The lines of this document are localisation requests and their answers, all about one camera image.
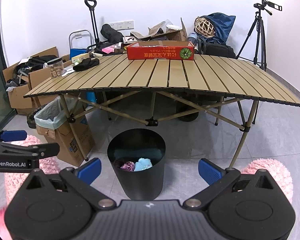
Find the wooden slat table top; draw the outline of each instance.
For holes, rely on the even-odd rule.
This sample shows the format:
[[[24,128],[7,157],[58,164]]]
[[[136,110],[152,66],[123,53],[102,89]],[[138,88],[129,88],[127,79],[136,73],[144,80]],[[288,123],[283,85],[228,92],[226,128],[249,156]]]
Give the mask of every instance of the wooden slat table top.
[[[300,106],[300,100],[275,78],[251,62],[194,55],[188,60],[128,60],[106,56],[88,70],[48,78],[26,97],[77,91],[170,91],[236,97]]]

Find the wicker ball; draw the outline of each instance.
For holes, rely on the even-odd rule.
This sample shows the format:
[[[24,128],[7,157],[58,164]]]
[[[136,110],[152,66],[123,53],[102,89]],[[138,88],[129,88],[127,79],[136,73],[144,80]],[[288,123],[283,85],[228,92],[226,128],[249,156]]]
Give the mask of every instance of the wicker ball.
[[[215,36],[213,24],[206,18],[197,17],[194,21],[195,31],[206,38]]]

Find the glass jar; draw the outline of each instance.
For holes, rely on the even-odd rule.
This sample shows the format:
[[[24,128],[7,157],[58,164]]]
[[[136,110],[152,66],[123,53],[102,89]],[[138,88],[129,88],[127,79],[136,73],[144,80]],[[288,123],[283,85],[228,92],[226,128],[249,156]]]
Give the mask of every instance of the glass jar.
[[[47,62],[52,78],[60,77],[64,74],[62,58],[55,58]]]

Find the red cardboard box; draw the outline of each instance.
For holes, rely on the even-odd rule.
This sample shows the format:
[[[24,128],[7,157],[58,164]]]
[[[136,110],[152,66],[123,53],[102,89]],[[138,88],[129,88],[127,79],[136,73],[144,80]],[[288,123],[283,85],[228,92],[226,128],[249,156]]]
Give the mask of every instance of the red cardboard box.
[[[189,41],[138,41],[127,46],[129,60],[193,60],[194,46]]]

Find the wall socket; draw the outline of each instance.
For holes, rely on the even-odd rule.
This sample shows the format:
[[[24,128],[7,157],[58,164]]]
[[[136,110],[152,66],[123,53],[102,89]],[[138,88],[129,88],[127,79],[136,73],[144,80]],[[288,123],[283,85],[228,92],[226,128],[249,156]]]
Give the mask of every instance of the wall socket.
[[[109,23],[109,25],[111,26],[111,28],[113,28],[117,31],[134,29],[133,21]]]

